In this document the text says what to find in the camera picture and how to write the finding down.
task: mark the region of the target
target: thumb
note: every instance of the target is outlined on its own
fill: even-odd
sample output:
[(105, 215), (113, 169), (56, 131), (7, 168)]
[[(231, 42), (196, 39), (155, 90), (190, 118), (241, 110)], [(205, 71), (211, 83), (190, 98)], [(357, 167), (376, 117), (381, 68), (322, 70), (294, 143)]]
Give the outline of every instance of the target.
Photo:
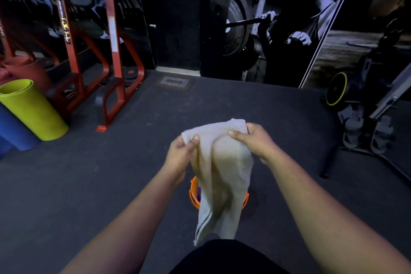
[(200, 143), (200, 137), (195, 135), (190, 142), (188, 142), (185, 147), (186, 150), (188, 150), (189, 152), (192, 152)]
[(239, 131), (229, 131), (229, 136), (232, 137), (233, 139), (236, 139), (238, 141), (241, 141), (243, 143), (247, 142), (247, 138), (249, 137), (248, 134), (239, 132)]

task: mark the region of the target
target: white cloth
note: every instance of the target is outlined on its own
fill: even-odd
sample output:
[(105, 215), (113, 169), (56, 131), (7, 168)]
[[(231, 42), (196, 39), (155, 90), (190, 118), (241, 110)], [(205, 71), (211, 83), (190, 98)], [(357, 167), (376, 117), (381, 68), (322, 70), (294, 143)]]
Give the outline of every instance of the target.
[(228, 135), (230, 130), (248, 133), (243, 119), (205, 125), (184, 131), (188, 143), (200, 136), (192, 167), (201, 187), (200, 211), (194, 245), (208, 233), (234, 239), (244, 197), (250, 184), (253, 158), (248, 148)]

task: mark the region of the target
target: black pants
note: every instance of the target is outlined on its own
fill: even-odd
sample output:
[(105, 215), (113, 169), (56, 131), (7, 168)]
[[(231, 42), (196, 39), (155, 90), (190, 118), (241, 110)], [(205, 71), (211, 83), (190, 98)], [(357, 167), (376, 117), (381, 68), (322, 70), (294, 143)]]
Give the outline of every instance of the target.
[(171, 274), (288, 273), (262, 253), (236, 240), (211, 240), (192, 251)]

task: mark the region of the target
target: brown doormat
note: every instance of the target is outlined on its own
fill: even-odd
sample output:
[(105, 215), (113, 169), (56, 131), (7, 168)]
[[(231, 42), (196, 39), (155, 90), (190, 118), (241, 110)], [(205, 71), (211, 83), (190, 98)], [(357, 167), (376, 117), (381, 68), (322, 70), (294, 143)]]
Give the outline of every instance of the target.
[(180, 74), (165, 73), (157, 80), (156, 85), (167, 89), (188, 91), (194, 83), (194, 78)]

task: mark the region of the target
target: yellow ring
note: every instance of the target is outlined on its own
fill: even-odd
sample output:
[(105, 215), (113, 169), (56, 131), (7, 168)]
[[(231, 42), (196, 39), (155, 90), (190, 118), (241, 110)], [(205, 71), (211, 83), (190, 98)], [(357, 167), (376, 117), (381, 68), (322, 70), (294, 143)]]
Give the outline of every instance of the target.
[(341, 96), (338, 98), (338, 100), (337, 100), (335, 103), (333, 103), (333, 104), (328, 103), (328, 100), (327, 100), (327, 98), (326, 98), (327, 104), (330, 105), (330, 106), (334, 106), (334, 105), (336, 105), (339, 101), (341, 101), (342, 97), (344, 96), (345, 91), (347, 90), (348, 78), (347, 78), (347, 74), (346, 74), (346, 73), (340, 72), (340, 73), (336, 74), (332, 79), (336, 78), (337, 75), (339, 75), (339, 74), (343, 74), (344, 77), (345, 77), (344, 89), (343, 89), (343, 91), (342, 91), (342, 93), (341, 93)]

